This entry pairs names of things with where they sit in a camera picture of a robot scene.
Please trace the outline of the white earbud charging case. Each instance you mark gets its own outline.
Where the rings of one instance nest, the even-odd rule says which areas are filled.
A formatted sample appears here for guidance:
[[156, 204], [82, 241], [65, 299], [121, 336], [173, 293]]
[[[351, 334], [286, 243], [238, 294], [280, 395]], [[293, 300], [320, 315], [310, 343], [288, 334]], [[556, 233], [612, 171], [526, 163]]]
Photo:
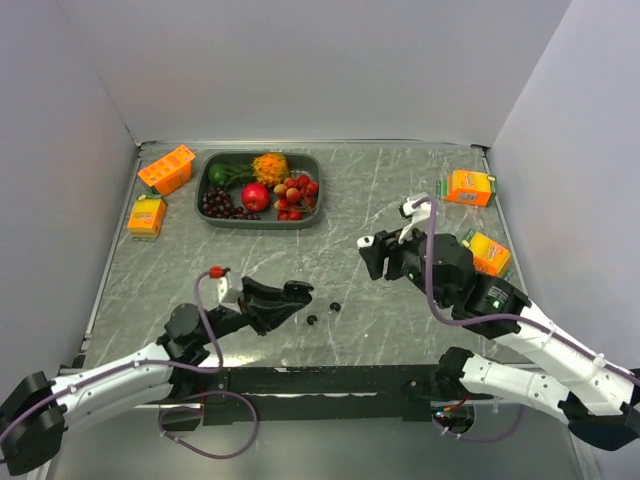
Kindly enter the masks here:
[[375, 239], [373, 236], [363, 236], [360, 237], [357, 240], [357, 248], [358, 249], [362, 249], [362, 248], [370, 248], [375, 242]]

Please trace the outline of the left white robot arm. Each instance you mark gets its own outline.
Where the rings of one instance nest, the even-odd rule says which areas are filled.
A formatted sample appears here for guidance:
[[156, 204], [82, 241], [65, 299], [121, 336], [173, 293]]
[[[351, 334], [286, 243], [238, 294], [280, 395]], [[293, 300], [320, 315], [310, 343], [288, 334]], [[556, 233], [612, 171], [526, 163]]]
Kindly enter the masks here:
[[93, 370], [25, 377], [1, 406], [2, 465], [24, 475], [55, 457], [67, 433], [139, 405], [204, 398], [199, 378], [224, 371], [220, 338], [246, 327], [266, 335], [309, 305], [312, 291], [301, 281], [276, 288], [228, 268], [206, 270], [193, 303], [174, 309], [156, 341]]

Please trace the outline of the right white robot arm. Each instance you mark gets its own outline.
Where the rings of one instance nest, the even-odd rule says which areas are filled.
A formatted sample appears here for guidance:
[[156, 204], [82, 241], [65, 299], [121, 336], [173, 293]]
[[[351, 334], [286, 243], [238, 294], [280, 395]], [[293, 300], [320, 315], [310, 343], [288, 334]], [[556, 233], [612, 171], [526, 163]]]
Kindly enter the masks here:
[[451, 347], [436, 383], [448, 398], [490, 395], [544, 412], [585, 443], [616, 451], [639, 437], [639, 372], [615, 367], [551, 321], [508, 281], [478, 272], [471, 251], [451, 234], [381, 231], [358, 240], [369, 276], [405, 278], [450, 309], [455, 325], [524, 356], [537, 372]]

